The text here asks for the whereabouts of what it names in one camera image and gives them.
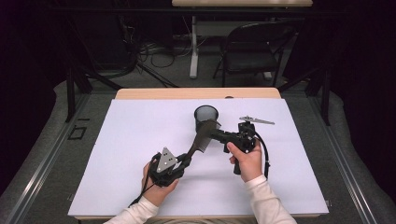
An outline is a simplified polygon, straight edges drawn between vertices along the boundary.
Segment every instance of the white sleeve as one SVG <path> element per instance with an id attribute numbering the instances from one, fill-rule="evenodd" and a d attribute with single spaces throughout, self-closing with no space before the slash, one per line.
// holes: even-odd
<path id="1" fill-rule="evenodd" d="M 105 224 L 137 224 L 145 223 L 150 217 L 158 213 L 158 207 L 152 204 L 145 197 L 142 197 L 139 203 L 131 205 L 124 209 L 116 217 L 111 218 Z"/>
<path id="2" fill-rule="evenodd" d="M 259 224 L 297 223 L 272 192 L 264 175 L 248 181 L 245 187 Z"/>

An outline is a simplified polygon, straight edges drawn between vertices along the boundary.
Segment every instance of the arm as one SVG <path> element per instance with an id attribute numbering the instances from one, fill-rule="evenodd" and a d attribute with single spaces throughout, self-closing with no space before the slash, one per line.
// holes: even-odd
<path id="1" fill-rule="evenodd" d="M 233 154 L 230 162 L 239 160 L 241 178 L 245 182 L 250 205 L 260 224 L 268 223 L 296 223 L 281 201 L 272 192 L 265 176 L 262 174 L 262 149 L 259 140 L 248 154 L 242 152 L 233 143 L 227 143 L 227 148 Z"/>
<path id="2" fill-rule="evenodd" d="M 144 223 L 150 217 L 157 215 L 161 203 L 163 203 L 166 196 L 175 189 L 178 179 L 168 187 L 161 188 L 153 184 L 151 178 L 147 175 L 148 171 L 149 164 L 146 164 L 145 168 L 143 169 L 142 188 L 146 182 L 146 178 L 148 178 L 148 184 L 143 197 L 138 203 L 135 203 L 124 209 L 116 217 L 113 217 L 108 222 L 106 222 L 106 224 Z"/>

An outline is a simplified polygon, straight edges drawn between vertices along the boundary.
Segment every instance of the hand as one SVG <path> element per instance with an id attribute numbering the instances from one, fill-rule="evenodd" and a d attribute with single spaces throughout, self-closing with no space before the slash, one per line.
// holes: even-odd
<path id="1" fill-rule="evenodd" d="M 148 177 L 147 176 L 148 171 L 149 171 L 149 163 L 147 163 L 145 168 L 143 169 L 142 188 L 145 185 L 146 177 Z M 163 200 L 165 200 L 166 196 L 168 196 L 168 194 L 175 189 L 177 183 L 178 183 L 178 179 L 176 179 L 168 187 L 162 188 L 162 187 L 159 187 L 158 185 L 153 185 L 152 180 L 149 177 L 148 183 L 146 185 L 146 189 L 152 185 L 153 186 L 150 189 L 148 189 L 143 194 L 143 196 L 145 196 L 145 198 L 147 200 L 149 200 L 151 203 L 153 203 L 155 206 L 159 207 L 161 205 L 161 203 L 163 203 Z"/>
<path id="2" fill-rule="evenodd" d="M 256 139 L 255 147 L 248 154 L 231 142 L 227 143 L 227 148 L 233 154 L 230 158 L 231 164 L 235 164 L 235 160 L 239 161 L 241 177 L 244 182 L 262 175 L 262 147 L 259 140 Z"/>

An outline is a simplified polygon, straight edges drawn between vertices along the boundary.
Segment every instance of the chair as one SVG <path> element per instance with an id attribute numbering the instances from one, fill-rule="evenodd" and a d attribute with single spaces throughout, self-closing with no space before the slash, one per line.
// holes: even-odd
<path id="1" fill-rule="evenodd" d="M 216 78 L 222 63 L 222 87 L 225 86 L 226 74 L 257 75 L 264 72 L 275 72 L 275 86 L 283 47 L 295 34 L 296 29 L 287 21 L 251 23 L 235 28 L 220 45 L 221 59 L 213 78 Z"/>

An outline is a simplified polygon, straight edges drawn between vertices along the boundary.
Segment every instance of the desk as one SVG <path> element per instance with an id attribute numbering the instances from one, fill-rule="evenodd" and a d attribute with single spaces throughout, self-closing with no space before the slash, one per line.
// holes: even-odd
<path id="1" fill-rule="evenodd" d="M 172 5 L 174 7 L 311 7 L 312 0 L 240 0 L 240 1 L 230 1 L 230 0 L 173 0 Z M 215 24 L 215 26 L 219 26 L 219 33 L 205 33 L 205 28 L 202 29 L 200 33 L 197 30 L 199 26 L 198 21 L 195 16 L 192 16 L 191 23 L 191 36 L 192 36 L 192 55 L 191 55 L 191 69 L 190 69 L 190 78 L 197 78 L 198 75 L 198 48 L 197 48 L 197 36 L 198 35 L 227 35 L 231 32 L 233 28 L 238 25 L 243 25 L 247 22 L 236 22 L 234 25 L 230 25 L 230 23 L 225 23 L 224 21 L 221 23 Z"/>
<path id="2" fill-rule="evenodd" d="M 227 96 L 234 99 L 223 99 Z M 273 190 L 293 216 L 328 213 L 289 109 L 277 89 L 201 88 L 120 90 L 107 112 L 68 215 L 77 219 L 115 216 L 137 197 L 142 167 L 151 156 L 165 146 L 175 155 L 187 152 L 195 136 L 193 109 L 205 104 L 218 109 L 221 129 L 228 132 L 237 130 L 240 120 L 234 119 L 235 112 L 274 121 L 276 125 L 256 125 L 269 150 Z M 178 114 L 171 114 L 174 116 L 166 114 L 176 111 Z M 290 129 L 282 130 L 286 123 Z M 196 153 L 158 218 L 252 216 L 243 183 L 233 174 L 229 157 L 215 141 L 205 153 Z"/>

